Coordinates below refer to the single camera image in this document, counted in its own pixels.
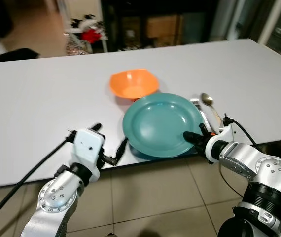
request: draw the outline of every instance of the floor tile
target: floor tile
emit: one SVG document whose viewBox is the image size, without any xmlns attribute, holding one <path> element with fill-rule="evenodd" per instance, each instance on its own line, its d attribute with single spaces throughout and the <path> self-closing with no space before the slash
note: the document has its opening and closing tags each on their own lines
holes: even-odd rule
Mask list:
<svg viewBox="0 0 281 237">
<path fill-rule="evenodd" d="M 20 236 L 30 220 L 37 205 L 39 190 L 45 183 L 34 183 L 27 186 L 22 205 L 22 213 L 18 220 L 15 236 Z M 109 171 L 103 172 L 96 183 L 89 184 L 78 200 L 75 213 L 67 224 L 67 231 L 77 231 L 96 226 L 112 224 L 111 182 Z"/>
<path fill-rule="evenodd" d="M 187 160 L 206 205 L 240 197 L 221 178 L 218 163 L 210 165 L 202 157 L 192 157 Z M 222 173 L 226 181 L 243 195 L 247 188 L 247 179 L 225 167 L 222 167 Z"/>
<path fill-rule="evenodd" d="M 236 206 L 240 201 L 241 199 L 207 205 L 211 220 L 213 221 L 217 232 L 227 219 L 233 217 L 232 207 Z"/>
<path fill-rule="evenodd" d="M 25 188 L 22 186 L 0 211 L 0 237 L 13 236 Z M 11 189 L 12 187 L 0 188 L 0 202 Z"/>
<path fill-rule="evenodd" d="M 82 231 L 67 233 L 66 237 L 106 237 L 113 232 L 113 225 L 95 227 Z"/>
<path fill-rule="evenodd" d="M 119 237 L 215 237 L 206 208 L 175 211 L 114 224 Z"/>
<path fill-rule="evenodd" d="M 100 179 L 89 184 L 80 199 L 76 212 L 67 224 L 67 231 L 104 226 L 113 223 L 110 171 L 101 173 Z"/>
<path fill-rule="evenodd" d="M 25 225 L 34 214 L 37 205 L 38 193 L 45 183 L 46 182 L 41 181 L 28 184 L 26 186 L 26 192 L 23 198 L 19 219 L 17 221 L 17 226 L 14 232 L 15 237 L 19 237 L 21 235 L 21 232 L 23 231 Z"/>
<path fill-rule="evenodd" d="M 114 170 L 112 185 L 115 222 L 203 205 L 183 159 Z"/>
<path fill-rule="evenodd" d="M 221 202 L 221 203 L 206 206 L 217 233 L 221 225 L 226 220 L 234 216 L 232 208 L 233 206 L 236 206 L 241 200 L 242 199 L 240 198 L 234 201 Z"/>
<path fill-rule="evenodd" d="M 8 51 L 30 48 L 40 58 L 65 56 L 66 38 L 59 13 L 48 13 L 45 5 L 11 5 L 13 30 L 2 40 Z"/>
</svg>

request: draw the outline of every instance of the metal spoon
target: metal spoon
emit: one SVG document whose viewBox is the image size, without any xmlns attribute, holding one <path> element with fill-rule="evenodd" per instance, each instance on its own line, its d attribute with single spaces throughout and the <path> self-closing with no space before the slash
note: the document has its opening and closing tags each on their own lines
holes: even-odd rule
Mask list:
<svg viewBox="0 0 281 237">
<path fill-rule="evenodd" d="M 223 129 L 224 129 L 223 120 L 220 118 L 218 112 L 217 112 L 216 109 L 213 107 L 213 103 L 214 103 L 213 98 L 211 98 L 211 97 L 210 97 L 209 95 L 207 95 L 206 93 L 202 93 L 202 94 L 201 94 L 201 99 L 202 99 L 203 104 L 209 106 L 209 107 L 213 110 L 213 112 L 214 112 L 214 114 L 215 114 L 215 116 L 216 116 L 216 118 L 217 118 L 217 120 L 218 120 L 218 122 L 219 122 L 219 132 L 222 132 Z"/>
</svg>

